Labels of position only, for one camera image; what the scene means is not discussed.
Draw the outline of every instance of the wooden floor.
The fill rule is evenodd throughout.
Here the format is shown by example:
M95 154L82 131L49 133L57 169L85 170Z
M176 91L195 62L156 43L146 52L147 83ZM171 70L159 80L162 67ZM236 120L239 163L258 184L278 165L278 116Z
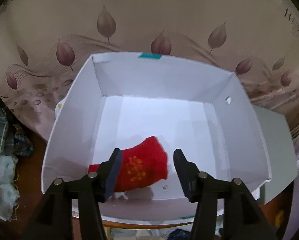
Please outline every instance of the wooden floor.
M19 173L16 185L20 192L20 198L18 199L19 208L16 211L17 220L1 224L1 227L8 228L8 231L10 231L13 236L18 236L24 230L30 215L42 197L41 168L46 143L35 134L31 134L30 139L35 149L33 155L30 158L20 157L16 166ZM271 225L275 224L276 215L280 210L286 207L286 205L290 205L290 201L290 194L286 195L282 193L267 205L261 206L261 209ZM125 227L124 225L117 224L108 224L108 226ZM80 239L79 221L77 219L73 220L73 228L74 234L76 235L75 239Z

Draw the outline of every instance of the white bin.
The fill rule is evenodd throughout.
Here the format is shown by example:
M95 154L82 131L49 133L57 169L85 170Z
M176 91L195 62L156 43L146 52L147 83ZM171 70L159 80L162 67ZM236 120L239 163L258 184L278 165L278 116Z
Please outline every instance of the white bin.
M111 52L91 55L65 98L45 153L42 192L55 178L80 179L114 148L149 136L168 154L168 179L101 203L104 219L193 221L196 204L185 198L173 165L177 148L200 171L222 180L239 177L250 191L271 179L260 124L235 73L183 58Z

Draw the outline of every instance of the white box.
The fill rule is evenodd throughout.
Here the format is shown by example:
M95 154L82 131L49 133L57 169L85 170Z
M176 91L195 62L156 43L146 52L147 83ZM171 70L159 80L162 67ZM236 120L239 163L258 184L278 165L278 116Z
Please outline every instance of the white box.
M185 198L173 165L177 148L200 171L222 180L239 177L250 191L271 179L260 124L235 73L183 58L111 52L91 55L65 98L44 157L42 192L55 178L80 179L114 148L149 136L168 154L168 179L101 203L103 219L193 221L196 204Z

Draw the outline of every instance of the leaf pattern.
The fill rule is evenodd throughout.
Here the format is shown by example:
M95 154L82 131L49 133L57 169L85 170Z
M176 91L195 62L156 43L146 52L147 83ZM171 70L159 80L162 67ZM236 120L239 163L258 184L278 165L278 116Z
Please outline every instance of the leaf pattern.
M161 33L152 41L151 52L155 54L170 55L172 51L171 41Z
M208 45L212 48L212 50L221 47L226 41L226 38L226 27L225 23L223 23L222 25L218 26L215 30L212 31L212 33L208 37Z
M280 67L283 66L284 64L284 60L285 60L285 56L280 58L274 65L273 65L273 68L272 70L278 70Z
M75 60L75 53L71 46L69 46L66 42L60 42L59 39L56 50L56 58L59 63L64 66L69 66L73 71L72 64Z
M101 35L108 38L109 44L109 38L116 31L116 22L105 8L105 5L103 5L103 9L97 18L97 30Z
M242 75L247 73L253 65L253 62L251 58L247 58L245 60L242 60L236 67L235 72L237 75Z
M17 80L16 80L15 76L8 70L6 70L6 80L7 80L7 84L9 85L9 87L11 89L14 89L14 90L17 89Z
M281 76L281 84L283 87L287 87L290 85L292 81L292 77L289 71L286 71L282 76Z
M20 59L22 60L22 62L28 66L28 57L26 52L17 44L17 51L18 51L18 55L20 57Z

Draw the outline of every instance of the red fabric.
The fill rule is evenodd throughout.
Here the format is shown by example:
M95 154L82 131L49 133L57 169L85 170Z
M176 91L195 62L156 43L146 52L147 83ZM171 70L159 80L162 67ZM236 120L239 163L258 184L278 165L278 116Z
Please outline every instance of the red fabric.
M148 187L160 179L167 179L168 157L155 136L146 138L139 145L122 150L123 161L115 192ZM91 164L88 172L96 171L99 164Z

